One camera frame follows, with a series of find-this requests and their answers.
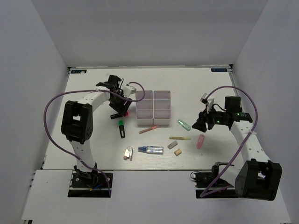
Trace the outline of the pink black highlighter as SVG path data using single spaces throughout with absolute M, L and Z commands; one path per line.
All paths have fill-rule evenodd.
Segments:
M 128 112 L 126 112 L 125 115 L 122 115 L 120 113 L 116 113 L 110 116 L 110 119 L 120 119 L 128 116 Z

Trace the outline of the green black highlighter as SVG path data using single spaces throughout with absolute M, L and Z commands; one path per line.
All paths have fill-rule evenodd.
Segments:
M 125 135 L 125 128 L 124 128 L 123 120 L 119 120 L 118 124 L 119 124 L 120 136 L 121 136 L 122 139 L 124 139 L 126 137 L 126 135 Z

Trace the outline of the green translucent correction tape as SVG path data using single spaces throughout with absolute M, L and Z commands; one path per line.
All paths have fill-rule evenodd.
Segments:
M 181 125 L 187 131 L 191 130 L 191 126 L 181 119 L 178 119 L 178 124 Z

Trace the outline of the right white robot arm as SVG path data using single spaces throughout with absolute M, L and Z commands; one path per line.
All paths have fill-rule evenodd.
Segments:
M 203 189 L 199 196 L 213 196 L 233 187 L 239 198 L 273 201 L 282 167 L 272 162 L 262 149 L 253 131 L 255 124 L 250 114 L 242 111 L 240 97 L 225 97 L 225 107 L 220 111 L 214 108 L 213 96 L 204 95 L 201 102 L 206 107 L 192 128 L 206 132 L 215 125 L 227 126 L 241 148 L 239 154 L 244 164 L 237 168 L 230 162 L 217 162 L 209 172 L 192 172 L 190 178 L 196 182 L 197 188 Z

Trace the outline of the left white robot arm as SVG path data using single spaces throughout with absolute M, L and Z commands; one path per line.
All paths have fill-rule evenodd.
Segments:
M 89 142 L 93 133 L 93 112 L 108 101 L 109 106 L 120 116 L 127 115 L 131 104 L 129 97 L 136 92 L 136 88 L 129 84 L 121 87 L 121 83 L 118 76 L 110 75 L 106 82 L 96 84 L 97 87 L 107 88 L 108 92 L 91 92 L 78 101 L 69 100 L 65 103 L 61 132 L 78 157 L 75 171 L 88 186 L 96 185 L 99 180 Z

